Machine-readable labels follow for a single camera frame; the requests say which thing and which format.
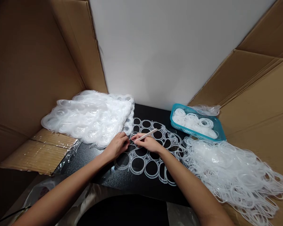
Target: white pen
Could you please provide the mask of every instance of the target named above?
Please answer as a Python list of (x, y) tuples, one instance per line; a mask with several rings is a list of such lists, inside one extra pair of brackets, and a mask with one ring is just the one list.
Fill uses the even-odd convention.
[(135, 141), (140, 141), (140, 140), (144, 139), (145, 137), (150, 136), (152, 133), (155, 133), (156, 131), (158, 131), (158, 129), (154, 129), (154, 130), (150, 131), (149, 133), (141, 136), (140, 138), (136, 139)]

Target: pile of plastic rings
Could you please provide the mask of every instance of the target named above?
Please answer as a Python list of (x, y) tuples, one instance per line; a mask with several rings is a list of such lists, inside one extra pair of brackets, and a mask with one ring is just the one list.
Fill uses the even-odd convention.
[(229, 203), (249, 223), (271, 225), (279, 207), (270, 199), (283, 199), (283, 176), (253, 152), (227, 142), (184, 139), (184, 165), (221, 203)]
[(131, 134), (134, 103), (131, 95), (85, 90), (72, 100), (58, 100), (41, 124), (49, 131), (80, 138), (104, 149), (118, 132)]
[(172, 116), (173, 121), (183, 127), (194, 130), (205, 136), (216, 139), (218, 134), (216, 131), (212, 130), (214, 123), (208, 118), (198, 118), (198, 115), (189, 113), (186, 114), (181, 108), (177, 108)]

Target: black cable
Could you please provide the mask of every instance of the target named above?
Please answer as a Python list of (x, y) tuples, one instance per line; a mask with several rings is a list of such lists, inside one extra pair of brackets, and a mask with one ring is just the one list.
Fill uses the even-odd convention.
[(15, 215), (16, 213), (19, 213), (19, 212), (21, 212), (21, 211), (23, 211), (23, 210), (29, 209), (30, 207), (31, 207), (31, 206), (27, 206), (27, 207), (24, 207), (24, 208), (22, 208), (22, 209), (20, 209), (20, 210), (17, 210), (16, 212), (11, 213), (10, 215), (8, 215), (8, 216), (2, 218), (2, 219), (0, 220), (0, 222), (6, 220), (7, 218), (11, 217), (12, 215)]

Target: left hand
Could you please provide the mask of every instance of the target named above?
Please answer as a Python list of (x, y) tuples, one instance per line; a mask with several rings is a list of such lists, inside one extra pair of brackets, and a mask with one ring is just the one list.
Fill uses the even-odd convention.
[(129, 138), (125, 134), (125, 132), (119, 132), (112, 139), (110, 144), (103, 151), (102, 155), (104, 155), (109, 162), (113, 161), (120, 154), (122, 154), (125, 150), (128, 149), (129, 146)]

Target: forearm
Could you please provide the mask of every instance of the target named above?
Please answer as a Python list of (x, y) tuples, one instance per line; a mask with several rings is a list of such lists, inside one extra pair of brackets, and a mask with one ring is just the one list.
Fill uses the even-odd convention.
[(108, 162), (104, 155), (97, 156), (37, 201), (14, 225), (55, 225)]
[(159, 151), (169, 173), (197, 214), (201, 225), (234, 225), (207, 187), (169, 151)]

